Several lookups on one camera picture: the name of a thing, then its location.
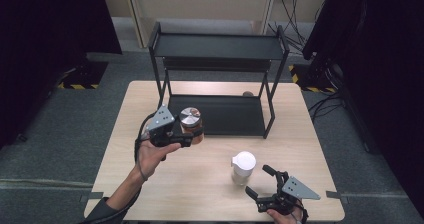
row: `gray carpet floor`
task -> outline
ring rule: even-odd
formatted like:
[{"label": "gray carpet floor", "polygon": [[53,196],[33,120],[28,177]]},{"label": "gray carpet floor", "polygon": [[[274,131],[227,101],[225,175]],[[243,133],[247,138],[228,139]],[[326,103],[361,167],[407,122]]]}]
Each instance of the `gray carpet floor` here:
[{"label": "gray carpet floor", "polygon": [[[0,150],[0,223],[83,220],[86,198],[127,86],[133,80],[154,78],[146,52],[92,53],[89,59],[109,62],[98,89],[55,89],[25,133],[28,140]],[[299,56],[290,56],[281,82],[291,82],[287,67],[295,63],[307,64]],[[172,78],[193,80],[193,75],[176,73]],[[198,76],[215,81],[256,77],[238,78],[216,73]],[[326,97],[302,93],[308,107]],[[346,217],[340,223],[424,223],[384,158],[364,150],[344,108],[317,118],[314,126],[342,197]]]}]

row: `black metal frame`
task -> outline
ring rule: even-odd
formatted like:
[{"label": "black metal frame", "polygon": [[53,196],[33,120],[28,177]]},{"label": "black metal frame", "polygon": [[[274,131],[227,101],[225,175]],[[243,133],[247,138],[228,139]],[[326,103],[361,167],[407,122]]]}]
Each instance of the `black metal frame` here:
[{"label": "black metal frame", "polygon": [[[166,35],[168,38],[175,37],[180,38],[191,38],[196,37],[199,40],[202,38],[226,38],[230,42],[233,40],[238,40],[237,38],[247,38],[246,41],[250,41],[253,46],[256,40],[264,41],[270,40],[271,42],[271,51],[268,57],[267,53],[260,53],[259,57],[252,57],[250,53],[246,51],[246,56],[237,56],[237,57],[199,57],[199,56],[178,56],[179,53],[172,55],[167,54],[158,54],[157,43],[161,38],[161,35]],[[159,103],[158,108],[162,105],[166,89],[168,89],[169,93],[169,109],[171,113],[175,113],[181,111],[183,108],[188,106],[195,106],[199,108],[202,112],[203,118],[206,118],[208,115],[208,111],[214,112],[219,110],[219,113],[226,116],[225,121],[219,121],[215,118],[215,114],[212,115],[214,117],[210,117],[210,119],[214,120],[205,120],[206,128],[205,134],[216,134],[216,135],[246,135],[246,136],[263,136],[263,138],[267,138],[269,131],[271,130],[272,124],[275,119],[274,107],[272,104],[272,99],[274,97],[275,91],[277,89],[277,85],[279,83],[285,62],[287,60],[289,54],[289,47],[287,41],[284,36],[284,32],[281,26],[278,27],[278,31],[275,36],[252,36],[252,35],[214,35],[214,34],[181,34],[181,33],[163,33],[161,30],[160,23],[156,23],[153,32],[151,34],[149,44],[149,53],[150,58],[153,65],[153,71],[155,74],[155,80],[159,92]],[[159,70],[156,62],[156,58],[162,58],[164,69],[165,69],[165,78],[163,85],[161,85]],[[271,61],[278,60],[280,61],[278,71],[276,73],[275,80],[273,82],[272,87],[270,87],[268,83],[268,71],[271,66]],[[186,71],[229,71],[229,72],[256,72],[263,73],[264,76],[262,78],[261,87],[259,90],[259,94],[253,97],[242,96],[210,96],[210,95],[181,95],[181,94],[173,94],[171,90],[171,81],[169,77],[169,71],[171,70],[186,70]],[[268,122],[268,125],[265,127],[263,122],[262,115],[262,106],[261,106],[261,96],[264,91],[267,94],[268,105],[270,108],[271,118]],[[185,99],[190,99],[190,103],[184,102]],[[205,103],[212,102],[218,103],[219,107],[212,107],[213,104],[206,104],[206,106],[196,106],[196,105],[204,105]],[[253,120],[246,120],[246,115],[248,115]],[[235,126],[240,126],[241,130],[232,129]]]}]

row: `jar lid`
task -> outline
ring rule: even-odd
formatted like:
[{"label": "jar lid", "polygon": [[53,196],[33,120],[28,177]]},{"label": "jar lid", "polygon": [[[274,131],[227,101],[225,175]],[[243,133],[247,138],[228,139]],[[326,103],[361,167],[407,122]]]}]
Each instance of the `jar lid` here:
[{"label": "jar lid", "polygon": [[201,116],[199,110],[194,107],[187,107],[180,113],[181,125],[184,127],[195,127],[199,125]]}]

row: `wooden table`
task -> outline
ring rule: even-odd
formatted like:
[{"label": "wooden table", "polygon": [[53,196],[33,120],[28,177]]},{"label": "wooden table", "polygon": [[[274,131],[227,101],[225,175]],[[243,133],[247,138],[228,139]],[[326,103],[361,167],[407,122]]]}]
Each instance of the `wooden table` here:
[{"label": "wooden table", "polygon": [[[173,82],[174,93],[190,94],[257,94],[259,87],[260,83],[247,82]],[[269,110],[266,98],[263,99],[266,121]],[[125,179],[134,165],[133,146],[140,124],[155,111],[158,100],[154,81],[130,83],[92,192],[110,196]],[[260,197],[271,196],[277,189],[275,177],[262,171],[262,166],[268,164],[275,170],[287,171],[321,196],[321,200],[304,200],[308,220],[342,220],[340,200],[326,197],[326,191],[335,192],[336,188],[299,87],[280,84],[274,108],[276,119],[267,139],[206,136],[198,145],[169,154],[143,185],[139,199],[125,219],[272,221],[267,214],[258,213],[245,187],[236,186],[231,180],[231,158],[240,151],[249,151],[255,155],[257,165],[248,186]],[[88,201],[85,215],[98,201]]]}]

